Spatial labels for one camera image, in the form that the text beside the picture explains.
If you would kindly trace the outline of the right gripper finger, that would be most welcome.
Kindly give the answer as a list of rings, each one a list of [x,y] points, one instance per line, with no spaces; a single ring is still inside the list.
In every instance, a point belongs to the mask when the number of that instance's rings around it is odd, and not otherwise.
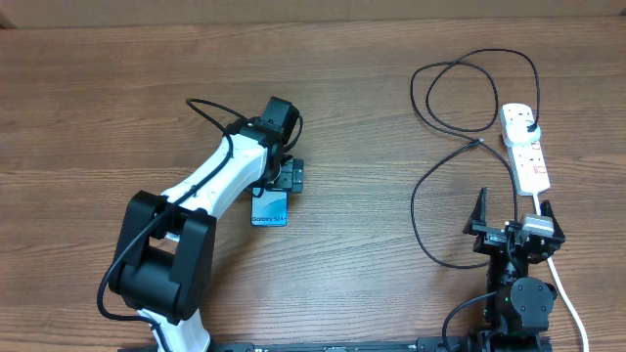
[[[555,213],[553,212],[552,206],[550,202],[546,199],[540,204],[541,215],[544,217],[548,217],[552,220],[554,233],[553,239],[555,242],[564,243],[565,242],[565,234],[559,222],[556,219]]]
[[[478,236],[484,233],[484,229],[487,226],[486,222],[486,197],[488,190],[482,188],[479,191],[474,209],[467,221],[463,233],[467,235]]]

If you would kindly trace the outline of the Samsung Galaxy smartphone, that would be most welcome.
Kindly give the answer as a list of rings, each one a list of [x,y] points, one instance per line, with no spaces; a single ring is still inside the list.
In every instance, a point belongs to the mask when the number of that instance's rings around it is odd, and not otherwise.
[[[288,193],[253,189],[250,223],[255,227],[284,227],[288,225]]]

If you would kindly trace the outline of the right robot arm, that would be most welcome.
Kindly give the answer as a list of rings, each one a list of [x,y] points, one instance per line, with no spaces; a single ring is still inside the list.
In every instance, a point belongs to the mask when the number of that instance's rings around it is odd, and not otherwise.
[[[527,213],[502,229],[486,220],[485,188],[480,190],[464,232],[475,236],[473,250],[489,257],[487,297],[483,313],[487,327],[468,334],[457,345],[462,351],[550,351],[549,315],[557,289],[528,274],[531,264],[552,257],[565,242],[548,201],[538,214]]]

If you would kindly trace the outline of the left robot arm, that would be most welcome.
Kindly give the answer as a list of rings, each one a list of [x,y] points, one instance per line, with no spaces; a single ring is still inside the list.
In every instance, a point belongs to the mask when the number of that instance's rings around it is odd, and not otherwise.
[[[97,291],[101,315],[149,325],[153,351],[208,351],[200,307],[211,281],[216,226],[244,191],[250,222],[288,223],[291,194],[303,190],[304,163],[290,154],[303,118],[272,97],[261,115],[221,126],[214,154],[160,194],[138,192],[125,210],[112,264]]]

